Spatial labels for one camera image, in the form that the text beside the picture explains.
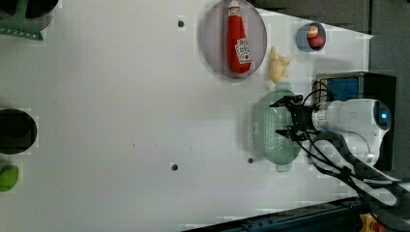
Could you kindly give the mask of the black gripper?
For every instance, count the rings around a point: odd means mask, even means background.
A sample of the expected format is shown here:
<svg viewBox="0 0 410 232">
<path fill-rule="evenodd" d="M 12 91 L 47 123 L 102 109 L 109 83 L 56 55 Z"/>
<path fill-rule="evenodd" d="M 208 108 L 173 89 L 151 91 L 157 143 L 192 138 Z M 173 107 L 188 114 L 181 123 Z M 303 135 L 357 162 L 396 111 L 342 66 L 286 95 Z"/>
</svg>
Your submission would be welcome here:
<svg viewBox="0 0 410 232">
<path fill-rule="evenodd" d="M 271 107 L 287 107 L 291 113 L 290 130 L 276 130 L 276 133 L 287 139 L 307 139 L 308 133 L 314 131 L 312 123 L 313 106 L 302 105 L 303 96 L 284 96 L 271 104 Z"/>
</svg>

